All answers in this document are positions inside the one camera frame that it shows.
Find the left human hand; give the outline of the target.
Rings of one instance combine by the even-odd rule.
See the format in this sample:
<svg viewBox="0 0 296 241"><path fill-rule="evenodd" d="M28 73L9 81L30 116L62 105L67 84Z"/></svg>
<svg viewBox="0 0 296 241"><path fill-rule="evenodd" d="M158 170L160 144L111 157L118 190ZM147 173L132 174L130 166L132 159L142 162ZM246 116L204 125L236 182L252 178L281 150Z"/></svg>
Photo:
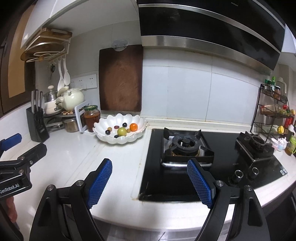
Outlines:
<svg viewBox="0 0 296 241"><path fill-rule="evenodd" d="M6 199L6 206L7 206L7 215L10 218L10 221L12 223L15 223L18 217L18 214L16 212L16 206L14 203L14 197L9 197L8 199Z"/></svg>

